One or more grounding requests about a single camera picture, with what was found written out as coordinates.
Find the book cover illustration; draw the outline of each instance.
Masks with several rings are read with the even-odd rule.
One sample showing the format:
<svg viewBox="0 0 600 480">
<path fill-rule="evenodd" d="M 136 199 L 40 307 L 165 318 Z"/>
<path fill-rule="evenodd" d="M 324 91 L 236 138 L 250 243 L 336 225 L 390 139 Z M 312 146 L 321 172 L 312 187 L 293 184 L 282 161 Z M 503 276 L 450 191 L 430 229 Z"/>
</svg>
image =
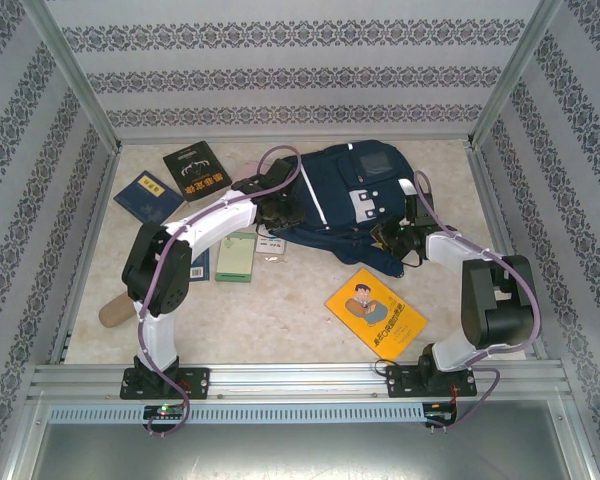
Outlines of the book cover illustration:
<svg viewBox="0 0 600 480">
<path fill-rule="evenodd" d="M 202 282 L 205 280 L 209 280 L 208 248 L 191 262 L 191 268 L 189 269 L 189 282 Z"/>
<path fill-rule="evenodd" d="M 187 202 L 231 185 L 231 178 L 207 142 L 178 150 L 163 160 Z"/>
<path fill-rule="evenodd" d="M 326 304 L 380 358 L 395 360 L 427 320 L 365 269 Z"/>
<path fill-rule="evenodd" d="M 142 223 L 162 224 L 184 205 L 184 198 L 146 170 L 113 199 Z"/>
</svg>

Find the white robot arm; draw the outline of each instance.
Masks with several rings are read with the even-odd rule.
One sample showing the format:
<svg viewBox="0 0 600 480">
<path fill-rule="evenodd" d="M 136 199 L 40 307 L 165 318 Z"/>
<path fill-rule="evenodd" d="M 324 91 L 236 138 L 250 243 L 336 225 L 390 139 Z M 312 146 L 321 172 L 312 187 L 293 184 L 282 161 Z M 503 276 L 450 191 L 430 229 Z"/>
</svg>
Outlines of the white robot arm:
<svg viewBox="0 0 600 480">
<path fill-rule="evenodd" d="M 185 228 L 167 255 L 146 315 L 143 318 L 138 315 L 143 323 L 145 345 L 138 352 L 136 368 L 141 368 L 145 374 L 155 371 L 154 367 L 161 372 L 173 369 L 174 365 L 177 368 L 174 310 L 189 288 L 191 258 L 235 230 L 254 223 L 259 206 L 246 198 L 237 200 L 242 196 L 242 192 L 230 190 L 205 209 L 209 211 L 208 215 L 191 226 L 187 225 L 201 212 L 162 227 L 145 224 L 140 229 L 123 273 L 123 281 L 138 312 L 163 246 L 172 235 Z M 531 334 L 533 315 L 529 299 L 517 282 L 490 260 L 485 251 L 478 252 L 466 246 L 458 232 L 450 235 L 437 228 L 426 214 L 422 214 L 417 195 L 407 195 L 407 199 L 414 204 L 414 218 L 410 219 L 406 233 L 401 233 L 400 237 L 394 235 L 391 241 L 399 242 L 401 247 L 406 243 L 408 249 L 414 249 L 422 258 L 443 265 L 462 281 L 462 327 L 423 352 L 422 376 L 426 383 L 428 379 L 444 376 L 445 373 L 466 370 L 472 360 L 484 356 L 489 349 L 522 343 Z M 502 259 L 533 285 L 524 257 Z M 498 288 L 508 293 L 510 298 L 496 301 L 494 290 Z"/>
</svg>

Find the white zipper trim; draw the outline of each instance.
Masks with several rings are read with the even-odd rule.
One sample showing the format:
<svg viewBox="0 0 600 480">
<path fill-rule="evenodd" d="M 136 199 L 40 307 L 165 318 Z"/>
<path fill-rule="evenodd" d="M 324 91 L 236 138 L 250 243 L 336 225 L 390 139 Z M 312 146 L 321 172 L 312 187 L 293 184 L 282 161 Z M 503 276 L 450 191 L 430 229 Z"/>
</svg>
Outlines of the white zipper trim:
<svg viewBox="0 0 600 480">
<path fill-rule="evenodd" d="M 304 171 L 304 166 L 300 166 L 300 171 L 302 172 L 302 177 L 304 178 L 304 183 L 307 184 L 307 188 L 309 189 L 309 194 L 313 199 L 313 204 L 316 206 L 316 210 L 318 210 L 318 215 L 320 215 L 320 220 L 329 230 L 329 225 L 327 224 L 327 219 L 324 216 L 324 212 L 322 211 L 322 207 L 320 207 L 320 202 L 318 202 L 318 197 L 316 197 L 316 192 L 313 191 L 313 187 L 311 186 L 311 182 L 309 181 L 309 177 L 307 177 L 307 172 Z"/>
</svg>

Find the black cable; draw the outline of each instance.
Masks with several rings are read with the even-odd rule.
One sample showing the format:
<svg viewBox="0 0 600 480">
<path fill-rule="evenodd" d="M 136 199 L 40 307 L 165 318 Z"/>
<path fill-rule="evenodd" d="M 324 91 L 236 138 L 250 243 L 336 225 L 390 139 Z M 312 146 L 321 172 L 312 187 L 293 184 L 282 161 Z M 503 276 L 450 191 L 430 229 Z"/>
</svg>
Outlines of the black cable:
<svg viewBox="0 0 600 480">
<path fill-rule="evenodd" d="M 402 264 L 407 267 L 410 267 L 410 268 L 418 268 L 418 267 L 422 266 L 422 263 L 423 263 L 422 257 L 418 256 L 418 259 L 420 260 L 418 265 L 411 265 L 410 263 L 407 263 L 407 262 L 402 262 Z"/>
<path fill-rule="evenodd" d="M 380 363 L 380 362 L 387 363 L 387 364 L 392 365 L 394 367 L 398 367 L 398 368 L 400 367 L 400 364 L 394 362 L 393 360 L 386 360 L 384 358 L 379 358 L 378 360 L 376 360 L 376 363 L 373 364 L 373 369 L 376 371 L 376 373 L 378 375 L 380 375 L 381 377 L 384 377 L 384 378 L 388 378 L 388 375 L 386 373 L 382 373 L 382 372 L 378 371 L 378 363 Z"/>
<path fill-rule="evenodd" d="M 258 235 L 260 235 L 262 238 L 268 238 L 268 239 L 270 239 L 270 240 L 276 240 L 276 239 L 280 238 L 280 237 L 270 237 L 270 236 L 268 236 L 268 235 L 263 235 L 262 233 L 260 233 L 260 226 L 261 226 L 261 225 L 264 225 L 264 223 L 258 223 L 258 224 L 256 225 L 256 233 L 257 233 Z"/>
</svg>

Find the enclosure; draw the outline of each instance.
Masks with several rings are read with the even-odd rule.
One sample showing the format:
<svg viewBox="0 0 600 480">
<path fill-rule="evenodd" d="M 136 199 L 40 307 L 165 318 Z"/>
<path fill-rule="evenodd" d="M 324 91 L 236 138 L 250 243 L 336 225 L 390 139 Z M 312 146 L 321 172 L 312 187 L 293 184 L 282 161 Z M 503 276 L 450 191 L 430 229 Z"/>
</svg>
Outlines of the enclosure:
<svg viewBox="0 0 600 480">
<path fill-rule="evenodd" d="M 200 140 L 237 180 L 275 145 L 366 139 L 529 259 L 533 348 L 482 361 L 494 393 L 431 434 L 449 399 L 390 398 L 324 306 L 363 265 L 288 243 L 251 283 L 191 283 L 176 346 L 207 398 L 150 437 L 162 403 L 119 396 L 137 321 L 98 321 L 140 226 L 113 197 L 144 170 L 176 188 L 162 157 Z M 374 274 L 428 320 L 397 361 L 460 325 L 440 265 Z M 600 478 L 600 0 L 0 0 L 0 478 L 67 475 Z"/>
</svg>

